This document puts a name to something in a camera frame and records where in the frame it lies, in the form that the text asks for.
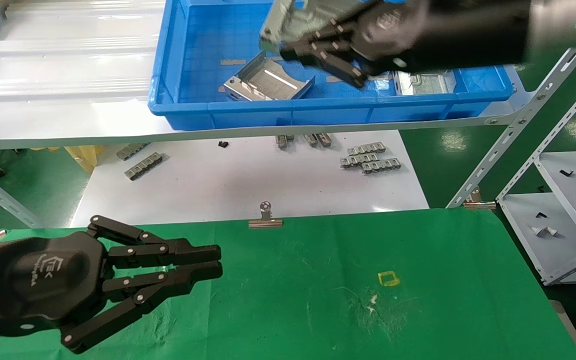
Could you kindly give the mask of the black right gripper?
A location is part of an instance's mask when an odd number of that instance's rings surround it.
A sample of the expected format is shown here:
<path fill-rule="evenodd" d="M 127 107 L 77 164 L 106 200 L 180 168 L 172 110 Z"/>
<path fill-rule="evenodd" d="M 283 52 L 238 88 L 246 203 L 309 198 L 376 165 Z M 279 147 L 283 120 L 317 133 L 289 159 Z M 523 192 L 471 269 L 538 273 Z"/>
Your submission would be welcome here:
<path fill-rule="evenodd" d="M 435 71 L 437 55 L 425 35 L 436 11 L 436 0 L 368 0 L 314 30 L 313 42 L 282 44 L 279 55 L 357 89 L 365 87 L 372 71 Z M 332 42 L 352 35 L 355 46 Z"/>

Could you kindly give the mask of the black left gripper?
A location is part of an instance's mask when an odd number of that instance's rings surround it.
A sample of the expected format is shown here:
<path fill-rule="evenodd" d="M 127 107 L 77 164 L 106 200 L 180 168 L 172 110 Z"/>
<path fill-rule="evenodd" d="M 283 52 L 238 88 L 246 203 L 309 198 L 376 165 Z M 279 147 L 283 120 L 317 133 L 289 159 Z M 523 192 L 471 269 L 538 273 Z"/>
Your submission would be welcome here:
<path fill-rule="evenodd" d="M 106 250 L 98 239 L 120 246 Z M 112 275 L 106 259 L 117 269 L 177 267 L 105 280 Z M 217 244 L 163 239 L 101 215 L 87 233 L 1 241 L 0 337 L 60 329 L 62 344 L 82 354 L 168 298 L 187 296 L 196 282 L 220 278 L 221 259 Z M 107 301 L 116 305 L 100 312 Z"/>

